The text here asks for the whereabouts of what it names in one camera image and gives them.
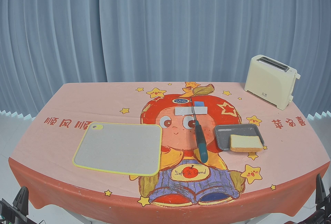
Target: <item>toaster slot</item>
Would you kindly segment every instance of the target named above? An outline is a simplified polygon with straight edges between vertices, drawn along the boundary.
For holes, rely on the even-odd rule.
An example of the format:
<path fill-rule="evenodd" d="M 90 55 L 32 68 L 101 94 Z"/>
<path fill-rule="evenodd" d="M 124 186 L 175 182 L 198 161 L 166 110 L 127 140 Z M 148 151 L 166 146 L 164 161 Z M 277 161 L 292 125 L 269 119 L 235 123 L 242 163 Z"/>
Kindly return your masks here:
<path fill-rule="evenodd" d="M 268 65 L 269 67 L 272 67 L 274 69 L 278 69 L 280 71 L 283 71 L 283 72 L 287 72 L 290 68 L 282 63 L 279 63 L 273 59 L 270 59 L 268 57 L 261 57 L 259 58 L 257 61 L 265 64 L 265 65 Z"/>

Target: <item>table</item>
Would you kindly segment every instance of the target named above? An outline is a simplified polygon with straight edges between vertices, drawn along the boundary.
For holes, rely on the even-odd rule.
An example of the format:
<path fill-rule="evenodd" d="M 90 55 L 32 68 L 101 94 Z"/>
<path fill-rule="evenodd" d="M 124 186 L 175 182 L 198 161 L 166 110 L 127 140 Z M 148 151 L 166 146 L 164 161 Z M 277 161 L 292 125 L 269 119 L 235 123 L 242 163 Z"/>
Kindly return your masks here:
<path fill-rule="evenodd" d="M 330 160 L 294 103 L 285 110 L 245 92 L 241 83 L 68 83 L 37 115 L 9 158 L 35 208 L 48 204 L 107 223 L 233 223 L 266 213 L 294 216 Z M 199 162 L 190 118 L 174 115 L 189 97 L 200 115 L 209 160 Z M 92 121 L 159 124 L 160 172 L 137 177 L 73 165 Z M 257 153 L 221 152 L 219 124 L 253 123 L 264 139 Z M 199 173 L 187 176 L 196 166 Z"/>

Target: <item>white tape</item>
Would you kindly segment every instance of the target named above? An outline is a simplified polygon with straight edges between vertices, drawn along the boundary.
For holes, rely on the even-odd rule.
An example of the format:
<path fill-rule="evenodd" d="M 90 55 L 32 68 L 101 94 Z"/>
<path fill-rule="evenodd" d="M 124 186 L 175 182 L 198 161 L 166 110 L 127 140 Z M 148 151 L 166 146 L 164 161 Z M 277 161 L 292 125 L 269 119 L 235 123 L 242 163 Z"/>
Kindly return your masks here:
<path fill-rule="evenodd" d="M 206 106 L 194 106 L 195 114 L 207 114 Z M 175 115 L 191 115 L 192 107 L 175 107 Z"/>

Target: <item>chinese characters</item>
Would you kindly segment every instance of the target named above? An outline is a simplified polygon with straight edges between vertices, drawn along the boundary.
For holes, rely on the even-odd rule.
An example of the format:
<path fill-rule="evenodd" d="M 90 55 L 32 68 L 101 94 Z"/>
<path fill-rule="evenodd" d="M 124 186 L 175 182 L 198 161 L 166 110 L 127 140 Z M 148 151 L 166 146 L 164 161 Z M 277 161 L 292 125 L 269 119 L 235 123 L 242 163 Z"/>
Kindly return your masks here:
<path fill-rule="evenodd" d="M 299 122 L 299 124 L 301 126 L 305 126 L 306 125 L 305 121 L 302 119 L 301 116 L 297 116 L 296 119 L 298 120 L 298 122 Z M 279 128 L 279 129 L 281 129 L 282 127 L 284 127 L 282 125 L 282 123 L 281 123 L 281 120 L 279 120 L 279 119 L 277 119 L 277 120 L 274 119 L 271 122 L 273 122 L 275 124 L 275 126 L 277 128 Z M 288 123 L 288 126 L 289 127 L 295 127 L 295 122 L 293 121 L 293 119 L 287 118 L 285 122 Z"/>
<path fill-rule="evenodd" d="M 59 119 L 59 118 L 57 118 L 57 117 L 48 117 L 48 118 L 46 118 L 46 120 L 45 120 L 44 123 L 53 126 L 53 125 L 57 122 L 58 119 Z M 62 122 L 60 123 L 59 127 L 66 127 L 66 128 L 69 128 L 69 125 L 71 124 L 71 122 L 72 122 L 71 119 L 65 119 L 65 118 L 64 118 L 64 119 L 62 120 Z M 78 122 L 76 123 L 76 125 L 75 125 L 75 128 L 79 128 L 79 129 L 83 128 L 84 130 L 86 130 L 87 127 L 88 127 L 88 125 L 89 125 L 91 122 L 92 122 L 92 121 L 78 121 Z"/>

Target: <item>cartoon leaf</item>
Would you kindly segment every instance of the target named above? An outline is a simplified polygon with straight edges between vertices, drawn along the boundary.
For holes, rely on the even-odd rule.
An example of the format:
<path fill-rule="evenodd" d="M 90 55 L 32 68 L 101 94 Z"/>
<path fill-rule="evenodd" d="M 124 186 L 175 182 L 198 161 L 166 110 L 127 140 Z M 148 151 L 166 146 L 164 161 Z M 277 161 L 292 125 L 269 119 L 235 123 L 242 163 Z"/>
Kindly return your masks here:
<path fill-rule="evenodd" d="M 215 87 L 212 84 L 208 84 L 207 86 L 199 86 L 193 89 L 193 96 L 196 95 L 208 95 L 213 93 Z"/>
<path fill-rule="evenodd" d="M 154 190 L 159 180 L 159 174 L 154 176 L 142 176 L 139 179 L 139 191 L 143 197 L 148 197 L 148 194 Z"/>
<path fill-rule="evenodd" d="M 246 178 L 240 176 L 241 172 L 229 171 L 231 180 L 233 181 L 234 188 L 238 190 L 239 193 L 243 193 L 245 190 L 245 180 Z"/>

